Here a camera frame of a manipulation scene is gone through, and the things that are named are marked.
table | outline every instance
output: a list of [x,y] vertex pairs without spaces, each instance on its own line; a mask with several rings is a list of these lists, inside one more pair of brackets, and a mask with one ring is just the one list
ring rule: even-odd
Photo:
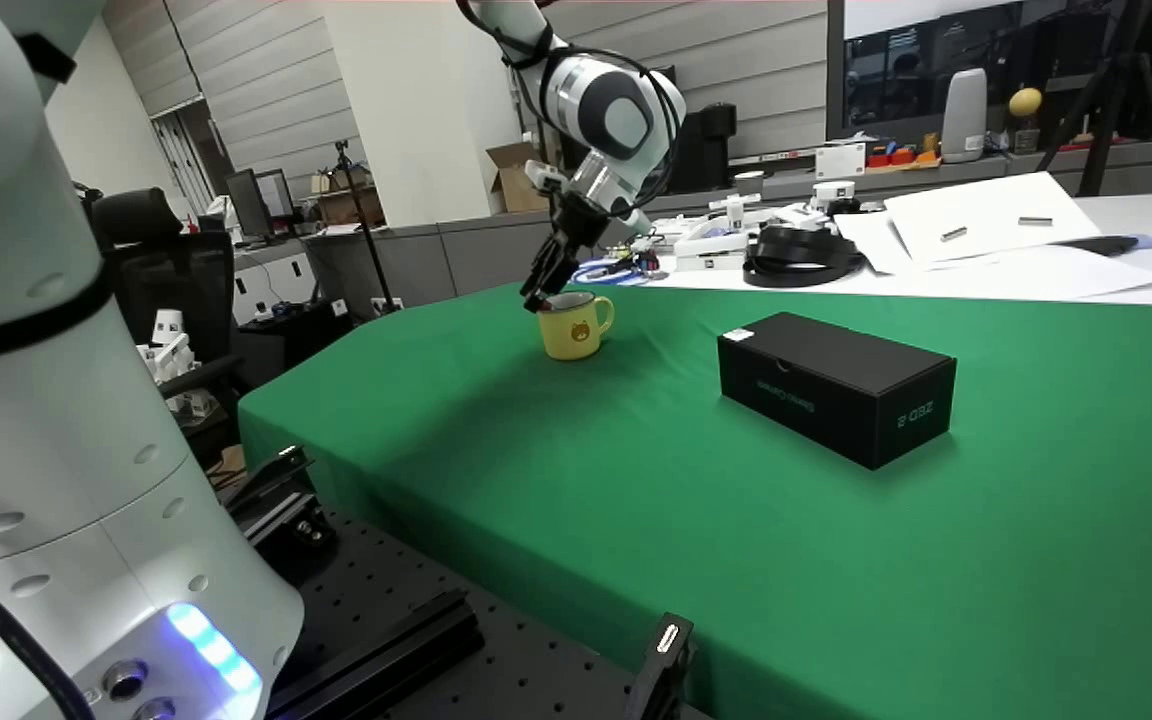
[[[1098,196],[1082,199],[1082,210],[1110,234],[1110,235],[1152,235],[1152,196]],[[1152,274],[1152,249],[1120,258],[1126,266]],[[750,290],[739,274],[670,274],[670,279],[656,279],[651,290]],[[849,278],[820,290],[795,290],[795,294],[843,294],[843,298],[965,298],[960,290],[926,290],[918,278]],[[1015,294],[994,294],[978,290],[967,298],[998,298],[1015,299]],[[1023,294],[1029,299],[1068,299],[1065,294]],[[1152,290],[1120,294],[1120,298],[1082,298],[1098,306],[1152,306]]]
[[[1152,717],[1152,310],[624,290],[548,366],[514,290],[376,319],[246,399],[324,503],[768,717]],[[732,404],[718,331],[800,312],[960,362],[952,435],[865,472]]]

black box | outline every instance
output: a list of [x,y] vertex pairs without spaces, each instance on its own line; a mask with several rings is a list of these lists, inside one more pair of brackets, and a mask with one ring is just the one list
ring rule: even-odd
[[952,373],[952,355],[789,312],[721,338],[724,395],[865,470],[947,427]]

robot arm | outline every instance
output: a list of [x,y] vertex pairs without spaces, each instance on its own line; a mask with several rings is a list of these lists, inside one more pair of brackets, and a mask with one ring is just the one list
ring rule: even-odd
[[670,171],[688,105],[670,76],[629,57],[572,50],[532,0],[456,3],[499,45],[545,123],[587,149],[521,290],[535,312],[567,285],[576,251],[593,249],[612,215],[629,222],[651,196],[647,186]]

green tablecloth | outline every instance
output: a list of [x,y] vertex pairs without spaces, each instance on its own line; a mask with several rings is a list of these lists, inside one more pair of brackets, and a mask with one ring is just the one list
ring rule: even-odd
[[[587,366],[514,294],[376,319],[251,392],[249,450],[624,667],[691,616],[721,717],[1152,717],[1152,310],[612,298]],[[957,355],[952,435],[865,472],[724,399],[768,312]]]

cable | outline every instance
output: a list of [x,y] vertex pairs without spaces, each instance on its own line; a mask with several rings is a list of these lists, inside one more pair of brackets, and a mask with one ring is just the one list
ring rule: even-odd
[[23,623],[0,603],[0,641],[19,663],[50,687],[63,720],[95,720],[83,691],[60,671],[60,663],[29,638]]

